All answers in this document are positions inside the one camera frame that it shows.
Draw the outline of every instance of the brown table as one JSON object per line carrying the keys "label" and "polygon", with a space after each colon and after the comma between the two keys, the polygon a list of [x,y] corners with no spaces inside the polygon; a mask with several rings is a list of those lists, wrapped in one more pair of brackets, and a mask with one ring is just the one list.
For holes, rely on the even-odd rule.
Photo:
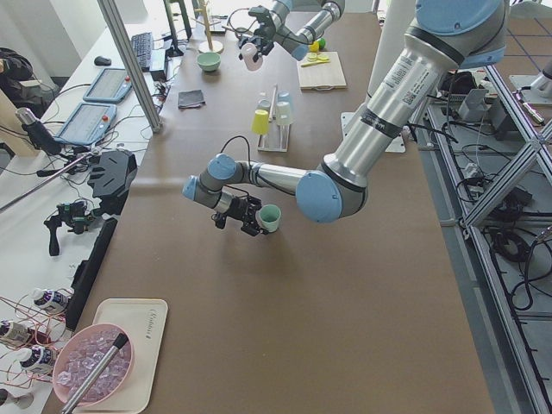
{"label": "brown table", "polygon": [[[180,194],[231,136],[256,144],[253,109],[275,82],[294,97],[290,150],[253,158],[316,167],[341,140],[340,113],[364,100],[379,36],[371,15],[346,15],[327,31],[344,91],[300,92],[279,47],[247,72],[232,34],[214,75],[187,52],[80,322],[90,324],[106,298],[168,302],[145,412],[493,411],[415,145],[385,154],[367,206],[332,224],[311,223],[289,196],[248,187],[283,211],[279,231],[253,238],[235,221],[216,229],[211,210]],[[205,107],[178,110],[177,92],[196,88]],[[242,142],[228,152],[246,158]],[[50,398],[44,412],[59,407]]]}

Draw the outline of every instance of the computer mouse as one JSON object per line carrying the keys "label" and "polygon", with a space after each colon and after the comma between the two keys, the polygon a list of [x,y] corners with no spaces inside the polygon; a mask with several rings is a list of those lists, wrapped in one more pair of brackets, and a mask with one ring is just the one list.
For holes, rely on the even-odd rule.
{"label": "computer mouse", "polygon": [[96,66],[111,66],[111,59],[104,58],[104,56],[96,56],[94,59],[94,65]]}

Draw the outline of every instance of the white table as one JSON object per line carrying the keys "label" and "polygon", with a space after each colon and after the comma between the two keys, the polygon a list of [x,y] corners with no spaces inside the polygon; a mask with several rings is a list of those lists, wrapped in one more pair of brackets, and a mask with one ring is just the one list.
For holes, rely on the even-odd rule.
{"label": "white table", "polygon": [[[127,30],[129,35],[133,35],[150,31],[151,27],[150,25],[128,25]],[[102,69],[93,64],[94,58],[98,55],[109,57],[112,60],[111,67],[123,67],[109,30],[106,29],[68,80],[64,89],[74,85],[89,84]],[[173,59],[170,62],[167,76],[170,78],[174,74],[175,68],[178,67],[179,59]],[[145,78],[149,90],[153,94],[154,82],[148,73],[145,74]],[[42,121],[65,121],[81,102],[86,89],[87,87],[83,86],[61,94],[42,117]],[[117,116],[112,125],[128,115],[143,115],[133,91],[122,103],[117,105]],[[62,124],[48,123],[46,126],[55,134],[61,129]],[[122,121],[116,127],[116,131],[119,132],[119,135],[105,149],[125,148],[133,151],[136,161],[140,165],[148,141],[152,138],[147,119],[139,117]],[[34,173],[49,162],[46,154],[41,152],[36,158],[15,157],[9,163],[8,168],[19,173]],[[61,165],[60,162],[56,162],[53,166]],[[28,295],[35,287],[58,289],[68,288],[71,285],[76,267],[80,261],[88,259],[103,221],[96,220],[89,231],[82,235],[67,233],[68,228],[65,224],[58,228],[60,255],[57,257],[51,257],[48,254],[49,232],[43,222],[55,211],[56,205],[59,203],[73,202],[80,197],[92,200],[92,189],[86,184],[86,174],[87,172],[83,172],[69,176],[76,182],[84,181],[82,185],[76,185],[80,195],[66,181],[56,179],[0,215],[0,234],[2,235],[0,261],[3,266],[3,277],[0,279],[2,281],[1,296],[17,301],[24,295]],[[28,176],[19,176],[10,172],[0,174],[0,188],[2,189],[0,205],[8,203],[42,180],[44,179],[38,178],[35,174]],[[93,199],[92,201],[95,207],[98,207],[99,200]],[[31,305],[28,298],[24,303]],[[0,303],[0,319],[12,318],[15,318],[14,311],[8,305]],[[0,355],[5,351],[7,349],[0,345]],[[7,369],[12,361],[13,359],[9,355],[2,358],[0,369]],[[8,386],[7,388],[16,396],[27,392],[14,387]],[[48,383],[34,382],[28,390],[34,394],[34,403],[25,412],[41,412],[51,389],[52,387]],[[16,410],[14,406],[7,405],[0,407],[0,414],[13,413],[14,410]]]}

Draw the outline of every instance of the cutting board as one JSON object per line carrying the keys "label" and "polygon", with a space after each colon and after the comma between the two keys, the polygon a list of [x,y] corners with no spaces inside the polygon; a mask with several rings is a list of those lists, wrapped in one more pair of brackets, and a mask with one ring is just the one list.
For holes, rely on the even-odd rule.
{"label": "cutting board", "polygon": [[302,63],[308,62],[306,57],[297,62],[299,86],[302,90],[325,90],[347,87],[342,63],[339,60],[337,52],[323,53],[328,55],[329,63],[301,67]]}

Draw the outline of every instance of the green bowl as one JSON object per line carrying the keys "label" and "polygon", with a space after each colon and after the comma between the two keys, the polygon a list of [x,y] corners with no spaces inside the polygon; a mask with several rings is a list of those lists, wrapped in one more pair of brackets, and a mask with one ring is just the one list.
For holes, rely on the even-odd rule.
{"label": "green bowl", "polygon": [[215,52],[200,53],[197,63],[204,72],[213,72],[221,65],[221,55]]}

